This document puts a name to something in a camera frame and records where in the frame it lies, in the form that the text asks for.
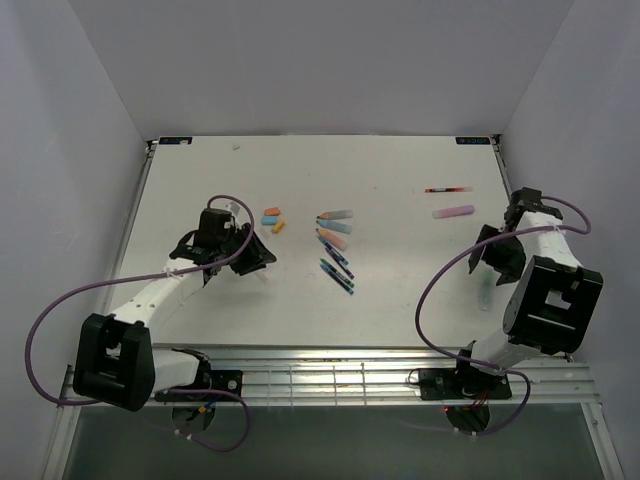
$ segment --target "glass panel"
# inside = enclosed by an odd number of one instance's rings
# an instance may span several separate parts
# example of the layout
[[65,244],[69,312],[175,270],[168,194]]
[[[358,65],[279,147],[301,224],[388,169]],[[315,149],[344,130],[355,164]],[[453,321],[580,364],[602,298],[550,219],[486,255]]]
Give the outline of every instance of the glass panel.
[[[513,406],[492,406],[492,424]],[[475,441],[402,423],[448,426],[441,407],[254,408],[238,450],[219,454],[150,424],[170,407],[84,408],[66,479],[603,478],[580,405],[529,405],[502,432]],[[219,408],[204,438],[231,443],[240,408]]]

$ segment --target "marker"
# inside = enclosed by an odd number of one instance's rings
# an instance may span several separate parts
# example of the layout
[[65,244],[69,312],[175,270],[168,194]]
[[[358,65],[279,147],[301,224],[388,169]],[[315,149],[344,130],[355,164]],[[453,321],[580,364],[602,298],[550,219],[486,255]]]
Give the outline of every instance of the marker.
[[320,243],[323,244],[326,249],[332,251],[335,254],[335,256],[338,257],[342,263],[344,263],[345,266],[349,265],[349,262],[347,261],[347,259],[344,258],[342,254],[338,252],[338,250],[336,250],[336,248],[333,245],[331,245],[329,242],[327,242],[324,238],[322,238],[319,235],[318,235],[318,240],[320,240]]
[[335,212],[324,212],[318,215],[321,220],[342,220],[353,217],[353,210],[336,210]]
[[353,290],[351,290],[351,288],[349,288],[347,285],[342,283],[342,281],[336,276],[335,273],[333,273],[331,270],[329,270],[323,264],[320,264],[320,268],[322,269],[322,271],[324,273],[329,275],[333,279],[334,282],[336,282],[338,285],[340,285],[349,295],[353,295]]
[[344,262],[342,262],[342,261],[341,261],[341,260],[340,260],[340,259],[339,259],[339,258],[338,258],[334,253],[333,253],[333,251],[332,251],[332,250],[329,250],[328,248],[325,248],[325,250],[327,251],[327,254],[328,254],[331,258],[333,258],[333,259],[336,261],[336,263],[338,264],[338,266],[342,269],[342,271],[344,271],[344,273],[346,273],[346,274],[347,274],[347,276],[348,276],[350,279],[352,279],[352,280],[353,280],[354,278],[356,278],[356,277],[355,277],[355,275],[349,271],[349,269],[348,269],[348,268],[347,268],[347,266],[344,264]]
[[425,188],[424,193],[441,193],[441,192],[471,192],[473,187],[440,187]]
[[351,280],[349,280],[347,277],[345,277],[344,275],[342,275],[338,270],[336,270],[336,267],[334,267],[333,265],[331,265],[329,262],[327,262],[324,258],[320,259],[320,262],[322,262],[322,265],[324,265],[325,267],[327,267],[329,270],[331,270],[333,273],[335,273],[338,278],[340,280],[342,280],[342,283],[344,283],[345,285],[353,288],[356,286],[355,283],[353,283]]

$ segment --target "blue crayon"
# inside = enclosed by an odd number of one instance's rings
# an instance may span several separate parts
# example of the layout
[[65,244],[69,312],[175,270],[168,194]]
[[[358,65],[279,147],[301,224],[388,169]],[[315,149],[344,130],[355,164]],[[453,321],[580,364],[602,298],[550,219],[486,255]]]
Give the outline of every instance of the blue crayon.
[[333,230],[334,232],[346,233],[349,235],[351,233],[351,225],[347,225],[346,223],[334,222],[333,220],[316,220],[316,223],[323,228],[328,228],[329,230]]
[[324,258],[321,258],[320,262],[322,262],[322,264],[325,267],[327,267],[329,270],[331,270],[333,273],[335,273],[338,276],[338,278],[340,280],[342,280],[342,283],[344,283],[345,285],[347,285],[347,286],[349,286],[351,288],[354,288],[356,286],[351,280],[349,280],[347,277],[342,275],[338,270],[336,270],[336,268],[333,265],[331,265],[329,262],[327,262]]
[[334,253],[333,251],[329,250],[328,248],[325,248],[325,250],[327,251],[327,254],[328,254],[331,258],[333,258],[333,259],[336,261],[336,263],[340,266],[340,268],[344,271],[344,273],[346,273],[346,274],[347,274],[347,276],[348,276],[351,280],[353,280],[354,278],[356,278],[356,277],[355,277],[355,275],[354,275],[353,273],[351,273],[351,271],[347,268],[347,266],[344,264],[344,262],[343,262],[343,261],[341,261],[341,260],[340,260],[336,255],[335,255],[335,253]]
[[333,273],[331,270],[327,268],[326,265],[320,264],[320,268],[322,268],[322,271],[327,275],[329,275],[333,279],[333,281],[336,282],[338,285],[340,285],[349,295],[353,295],[353,290],[349,288],[349,286],[344,284],[342,280],[340,280],[340,278],[338,278],[338,276],[335,273]]
[[335,248],[333,245],[331,245],[329,242],[327,242],[324,238],[322,238],[322,237],[320,237],[320,236],[318,236],[317,238],[318,238],[318,240],[320,240],[320,243],[321,243],[322,245],[324,245],[324,247],[325,247],[327,250],[329,250],[329,251],[333,252],[333,254],[334,254],[337,258],[339,258],[339,259],[340,259],[340,261],[341,261],[345,266],[349,265],[349,262],[347,262],[347,259],[346,259],[346,258],[344,258],[344,257],[342,256],[342,254],[341,254],[338,250],[336,250],[336,248]]

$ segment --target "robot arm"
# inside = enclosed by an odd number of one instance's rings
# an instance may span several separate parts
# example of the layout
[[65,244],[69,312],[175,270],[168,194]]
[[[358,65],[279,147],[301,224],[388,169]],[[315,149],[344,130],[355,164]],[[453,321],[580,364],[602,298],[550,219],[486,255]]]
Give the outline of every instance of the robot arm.
[[[166,277],[150,282],[108,315],[90,315],[82,325],[78,346],[76,393],[137,411],[154,392],[176,386],[209,388],[211,367],[204,355],[190,350],[154,351],[153,339],[177,308],[220,271],[209,266],[237,251],[249,231],[249,224],[237,227],[230,212],[205,209],[198,230],[185,235],[169,254]],[[275,261],[254,234],[229,266],[246,275]]]
[[[515,230],[520,219],[532,227],[562,224],[560,212],[542,204],[541,193],[531,189],[514,192],[503,231]],[[482,232],[486,234],[491,228],[485,225]],[[484,239],[482,232],[478,241]],[[522,259],[526,259],[522,245],[515,237],[509,240],[517,243],[510,241],[505,247],[497,242],[491,251],[485,249],[469,260],[471,271],[482,257],[501,272],[498,284],[520,279],[505,309],[502,328],[467,347],[471,358],[499,365],[503,370],[540,353],[555,355],[577,350],[603,284],[598,272],[584,268],[571,253],[560,230],[537,235],[539,255],[531,258],[524,273],[519,270],[519,265],[524,264]],[[468,363],[463,371],[468,393],[491,389],[495,380],[490,377],[504,375]]]

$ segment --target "tabletop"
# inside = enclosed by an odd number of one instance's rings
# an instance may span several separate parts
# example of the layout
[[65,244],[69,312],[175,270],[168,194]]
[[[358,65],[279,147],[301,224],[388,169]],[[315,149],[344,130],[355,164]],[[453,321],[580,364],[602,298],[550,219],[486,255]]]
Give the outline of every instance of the tabletop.
[[[425,188],[472,187],[425,193]],[[259,222],[279,207],[278,234],[257,226],[277,257],[263,274],[229,268],[193,295],[154,342],[282,347],[416,347],[418,298],[431,277],[473,245],[483,224],[500,226],[508,204],[490,145],[454,137],[205,136],[158,145],[126,246],[120,276],[156,272],[215,194],[246,202]],[[434,210],[473,205],[475,213],[436,220]],[[214,204],[224,208],[225,202]],[[349,296],[320,269],[316,215],[352,209],[344,252],[355,274]],[[244,212],[239,220],[246,221]],[[513,285],[478,307],[482,269],[460,262],[436,285],[422,314],[426,334],[464,346],[499,328]],[[116,287],[115,308],[142,284]]]

